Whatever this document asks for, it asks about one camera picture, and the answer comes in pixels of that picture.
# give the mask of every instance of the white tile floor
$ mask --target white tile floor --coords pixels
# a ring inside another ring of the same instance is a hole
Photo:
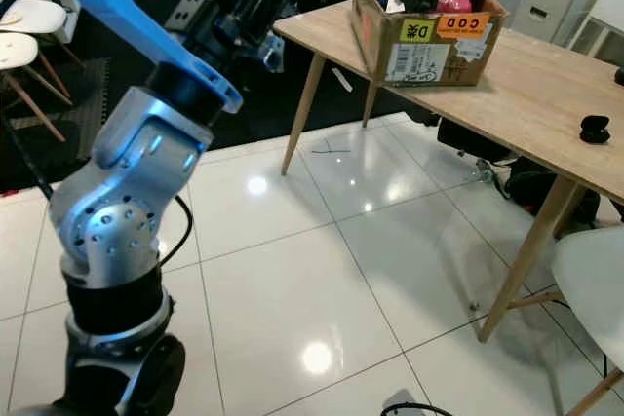
[[[550,416],[600,381],[599,350],[561,306],[477,341],[531,218],[434,130],[397,114],[308,132],[282,177],[286,143],[210,152],[181,192],[196,225],[164,273],[187,350],[173,414],[377,416],[413,399]],[[0,199],[0,412],[63,385],[68,306],[45,211],[34,191]],[[183,229],[173,204],[161,249]],[[547,261],[528,289],[552,284]],[[623,413],[611,392],[588,414]]]

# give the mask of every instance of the white stool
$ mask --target white stool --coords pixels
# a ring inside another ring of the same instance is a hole
[[[84,63],[65,46],[54,34],[65,23],[67,12],[54,2],[45,0],[17,0],[0,19],[0,30],[16,33],[42,34],[58,43],[69,57],[85,68]],[[64,95],[69,97],[69,90],[62,82],[48,59],[39,51],[39,58],[48,73]]]
[[[55,127],[55,125],[48,119],[43,111],[35,104],[30,95],[20,85],[10,73],[9,70],[16,68],[23,68],[29,75],[35,80],[40,82],[50,92],[52,92],[58,99],[62,100],[65,104],[71,105],[71,101],[67,99],[59,90],[53,87],[45,78],[34,71],[28,66],[30,62],[35,60],[38,52],[37,41],[21,33],[0,33],[0,73],[7,79],[7,83],[13,88],[18,96],[32,109],[36,116],[41,119],[43,124],[50,130],[50,132],[60,141],[65,141],[65,138]]]
[[[624,226],[571,234],[557,243],[553,275],[559,291],[512,302],[509,309],[564,300],[615,364],[612,370],[566,416],[585,414],[624,376]]]

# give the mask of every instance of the wooden table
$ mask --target wooden table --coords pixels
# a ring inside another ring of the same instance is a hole
[[[326,59],[369,78],[349,24],[351,2],[275,23],[275,31],[312,50],[303,93],[282,164],[286,174],[307,120]],[[440,114],[550,168],[558,176],[538,213],[479,339],[486,341],[518,292],[538,252],[578,205],[586,188],[624,203],[624,88],[615,66],[520,33],[503,30],[476,87],[392,88],[392,93]],[[371,82],[363,127],[378,85]],[[589,114],[610,118],[611,140],[580,140]]]

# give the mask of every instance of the cardboard box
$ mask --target cardboard box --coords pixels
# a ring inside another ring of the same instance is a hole
[[[377,0],[353,0],[351,25],[378,83],[476,85],[507,14],[496,0],[473,14],[386,14]]]

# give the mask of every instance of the robotic arm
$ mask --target robotic arm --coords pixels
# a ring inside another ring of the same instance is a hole
[[[156,68],[126,92],[91,161],[50,201],[71,305],[65,392],[16,414],[164,416],[184,349],[166,333],[174,300],[161,285],[161,216],[210,145],[219,113],[242,104],[222,74],[240,57],[279,68],[283,43],[267,33],[286,0],[182,0],[167,25],[181,42],[132,0],[80,1]]]

